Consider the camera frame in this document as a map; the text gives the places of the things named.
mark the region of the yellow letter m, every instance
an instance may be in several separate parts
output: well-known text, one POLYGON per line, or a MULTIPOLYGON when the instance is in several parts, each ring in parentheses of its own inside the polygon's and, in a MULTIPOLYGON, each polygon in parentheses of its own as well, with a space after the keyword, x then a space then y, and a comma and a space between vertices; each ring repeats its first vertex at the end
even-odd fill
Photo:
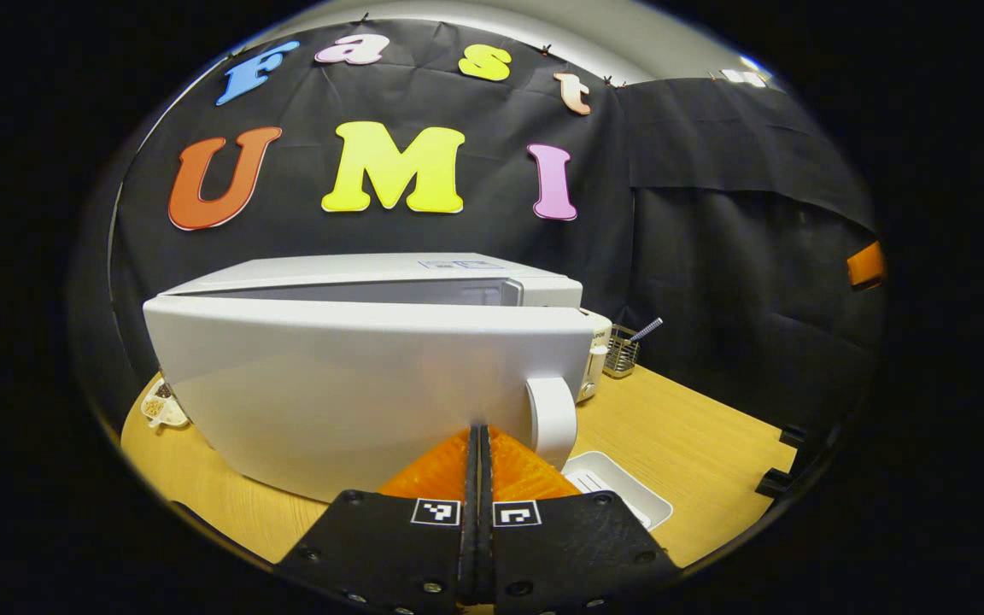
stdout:
POLYGON ((431 127, 422 130, 401 153, 397 144, 377 121, 349 121, 337 127, 343 137, 337 183, 321 198, 325 211, 363 211, 371 195, 363 191, 366 171, 378 200, 393 209, 401 193, 417 176, 417 187, 406 203, 414 211, 457 214, 461 197, 454 191, 454 159, 466 137, 457 130, 431 127))

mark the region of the white microwave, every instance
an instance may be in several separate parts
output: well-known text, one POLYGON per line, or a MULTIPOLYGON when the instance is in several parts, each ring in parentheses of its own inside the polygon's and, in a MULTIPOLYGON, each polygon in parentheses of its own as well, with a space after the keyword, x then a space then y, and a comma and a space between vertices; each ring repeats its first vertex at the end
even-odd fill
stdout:
POLYGON ((560 468, 610 320, 558 273, 480 254, 271 258, 143 305, 161 374, 226 463, 331 501, 496 425, 560 468))

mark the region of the black fabric backdrop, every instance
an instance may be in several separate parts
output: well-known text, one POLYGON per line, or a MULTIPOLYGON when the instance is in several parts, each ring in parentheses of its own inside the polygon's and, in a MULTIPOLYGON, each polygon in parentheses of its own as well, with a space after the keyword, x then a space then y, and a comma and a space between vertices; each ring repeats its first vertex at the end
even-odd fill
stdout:
MULTIPOLYGON (((74 290, 108 284, 133 381, 106 377, 112 362, 98 354, 113 350, 79 342, 97 334, 92 324, 74 335, 83 381, 93 383, 91 394, 117 428, 159 369, 142 302, 253 258, 471 250, 562 272, 584 284, 586 308, 614 322, 639 328, 664 319, 644 343, 641 365, 812 435, 852 405, 875 364, 883 290, 852 292, 845 267, 845 258, 875 241, 870 202, 815 122, 776 90, 710 79, 611 87, 492 32, 424 20, 343 24, 226 58, 168 110, 126 174, 116 175, 113 168, 106 180, 124 178, 106 244, 108 278, 94 279, 91 266, 89 277, 75 276, 74 290), (390 39, 382 59, 365 66, 313 61, 317 50, 357 32, 390 39), (229 67, 292 39, 300 47, 284 54, 267 82, 214 104, 229 67), (477 43, 512 55, 507 80, 457 70, 462 50, 477 43), (561 71, 589 88, 589 116, 559 98, 552 74, 561 71), (401 150, 427 127, 464 133, 456 167, 464 210, 415 213, 403 198, 386 210, 368 179, 367 210, 321 209, 343 151, 336 127, 358 120, 383 122, 401 150), (226 139, 202 187, 204 198, 215 198, 230 182, 234 139, 263 126, 284 135, 269 145, 245 210, 213 229, 172 225, 167 204, 180 151, 226 139), (532 213, 539 186, 527 144, 571 153, 566 171, 577 219, 532 213)), ((112 215, 109 192, 98 192, 102 201, 91 209, 112 215)), ((94 215, 89 232, 107 237, 101 218, 94 215)), ((92 246, 79 251, 80 260, 94 257, 92 246)), ((107 323, 98 328, 112 335, 107 323)))

